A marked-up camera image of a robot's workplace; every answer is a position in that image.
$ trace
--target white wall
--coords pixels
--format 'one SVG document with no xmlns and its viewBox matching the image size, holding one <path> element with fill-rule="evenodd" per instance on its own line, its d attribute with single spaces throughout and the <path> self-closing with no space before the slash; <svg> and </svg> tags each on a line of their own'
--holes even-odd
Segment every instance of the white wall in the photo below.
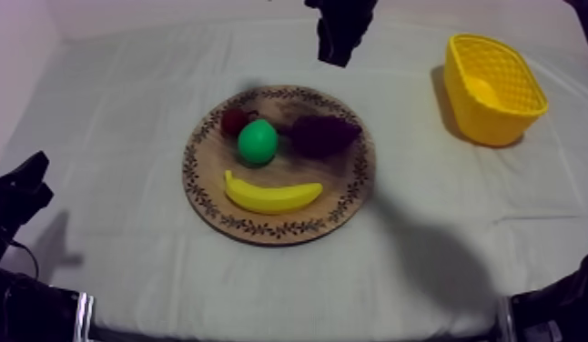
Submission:
<svg viewBox="0 0 588 342">
<path fill-rule="evenodd" d="M 0 154 L 59 39 L 44 0 L 0 0 Z"/>
<path fill-rule="evenodd" d="M 187 20 L 316 17 L 303 0 L 49 0 L 64 36 L 79 39 Z M 380 0 L 375 15 L 517 38 L 588 55 L 563 0 Z"/>
</svg>

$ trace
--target banana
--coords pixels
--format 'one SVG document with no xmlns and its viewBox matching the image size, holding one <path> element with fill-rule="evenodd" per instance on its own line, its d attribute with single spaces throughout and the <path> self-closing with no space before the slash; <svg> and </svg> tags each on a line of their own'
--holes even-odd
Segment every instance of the banana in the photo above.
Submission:
<svg viewBox="0 0 588 342">
<path fill-rule="evenodd" d="M 307 206 L 321 194 L 320 183 L 265 188 L 236 179 L 226 171 L 226 195 L 237 205 L 255 213 L 278 215 Z"/>
</svg>

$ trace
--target round wooden plate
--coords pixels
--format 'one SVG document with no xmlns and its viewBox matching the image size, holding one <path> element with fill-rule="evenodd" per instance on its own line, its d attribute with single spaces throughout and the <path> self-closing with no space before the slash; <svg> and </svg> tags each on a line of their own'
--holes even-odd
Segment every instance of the round wooden plate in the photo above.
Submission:
<svg viewBox="0 0 588 342">
<path fill-rule="evenodd" d="M 239 162 L 236 139 L 221 133 L 222 114 L 233 107 L 258 111 L 275 126 L 290 125 L 304 115 L 340 116 L 362 127 L 363 133 L 348 150 L 323 160 L 297 156 L 288 140 L 280 138 L 279 151 L 268 165 L 249 168 Z M 231 97 L 205 116 L 188 140 L 183 164 L 188 200 L 211 226 L 240 241 L 286 246 L 325 236 L 356 213 L 373 186 L 375 149 L 360 118 L 339 100 L 302 86 L 263 86 Z M 227 198 L 225 170 L 256 186 L 319 182 L 324 191 L 294 213 L 251 213 Z"/>
</svg>

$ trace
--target yellow basket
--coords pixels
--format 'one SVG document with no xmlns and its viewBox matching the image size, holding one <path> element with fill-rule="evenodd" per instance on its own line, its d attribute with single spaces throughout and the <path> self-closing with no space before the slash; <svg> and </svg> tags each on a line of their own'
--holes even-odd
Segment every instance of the yellow basket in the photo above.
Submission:
<svg viewBox="0 0 588 342">
<path fill-rule="evenodd" d="M 488 37 L 453 36 L 444 73 L 458 126 L 476 142 L 509 145 L 547 111 L 547 99 L 523 58 Z"/>
</svg>

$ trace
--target white table cloth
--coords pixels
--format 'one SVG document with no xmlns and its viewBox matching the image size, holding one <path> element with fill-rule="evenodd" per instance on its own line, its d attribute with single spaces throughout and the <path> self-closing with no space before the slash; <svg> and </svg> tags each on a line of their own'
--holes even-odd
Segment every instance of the white table cloth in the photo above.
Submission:
<svg viewBox="0 0 588 342">
<path fill-rule="evenodd" d="M 490 149 L 443 122 L 454 31 L 378 20 L 339 69 L 316 60 L 315 27 L 199 23 L 60 51 L 0 162 L 2 174 L 39 149 L 51 160 L 55 198 L 17 237 L 36 252 L 41 279 L 96 296 L 96 322 L 115 330 L 362 340 L 483 331 L 493 298 L 578 267 L 588 253 L 586 60 L 507 41 L 550 110 L 520 144 Z M 203 223 L 181 185 L 200 118 L 263 85 L 336 96 L 376 144 L 376 196 L 306 245 L 233 241 Z M 32 269 L 17 251 L 3 265 Z"/>
</svg>

